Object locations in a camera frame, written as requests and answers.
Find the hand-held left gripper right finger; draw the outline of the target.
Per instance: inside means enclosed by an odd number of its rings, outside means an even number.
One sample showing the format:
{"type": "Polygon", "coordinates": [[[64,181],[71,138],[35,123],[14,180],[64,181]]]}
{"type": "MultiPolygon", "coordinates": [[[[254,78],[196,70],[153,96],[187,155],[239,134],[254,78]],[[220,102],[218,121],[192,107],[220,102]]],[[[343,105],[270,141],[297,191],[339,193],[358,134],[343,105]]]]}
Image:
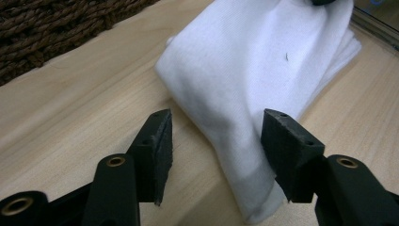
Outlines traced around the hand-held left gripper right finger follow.
{"type": "Polygon", "coordinates": [[[288,114],[263,112],[261,143],[276,182],[291,202],[311,202],[325,145],[288,114]]]}

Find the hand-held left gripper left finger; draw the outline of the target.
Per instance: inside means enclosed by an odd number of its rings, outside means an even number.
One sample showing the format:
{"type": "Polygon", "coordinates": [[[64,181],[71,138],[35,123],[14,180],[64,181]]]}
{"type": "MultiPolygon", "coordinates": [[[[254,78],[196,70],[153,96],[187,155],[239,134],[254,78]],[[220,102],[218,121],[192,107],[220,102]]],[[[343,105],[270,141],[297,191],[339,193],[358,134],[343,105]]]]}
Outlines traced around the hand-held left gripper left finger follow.
{"type": "Polygon", "coordinates": [[[160,205],[173,163],[171,110],[150,114],[127,153],[135,162],[138,201],[160,205]]]}

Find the white sock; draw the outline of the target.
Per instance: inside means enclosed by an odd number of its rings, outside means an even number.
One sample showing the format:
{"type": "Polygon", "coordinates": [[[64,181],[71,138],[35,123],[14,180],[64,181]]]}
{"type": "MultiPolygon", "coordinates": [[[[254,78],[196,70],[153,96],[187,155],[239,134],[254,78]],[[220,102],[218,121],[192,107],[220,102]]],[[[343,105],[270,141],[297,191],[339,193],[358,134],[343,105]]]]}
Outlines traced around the white sock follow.
{"type": "Polygon", "coordinates": [[[214,0],[169,39],[155,70],[209,139],[244,222],[259,223],[283,193],[261,144],[267,108],[299,119],[359,52],[353,0],[214,0]]]}

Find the brown wicker basket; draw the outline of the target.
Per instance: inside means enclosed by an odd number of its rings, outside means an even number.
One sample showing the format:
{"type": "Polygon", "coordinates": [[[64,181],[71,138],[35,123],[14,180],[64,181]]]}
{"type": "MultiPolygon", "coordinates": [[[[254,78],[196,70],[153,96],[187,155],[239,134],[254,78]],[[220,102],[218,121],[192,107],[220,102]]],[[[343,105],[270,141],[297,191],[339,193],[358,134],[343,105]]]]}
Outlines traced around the brown wicker basket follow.
{"type": "Polygon", "coordinates": [[[159,0],[0,0],[0,87],[159,0]]]}

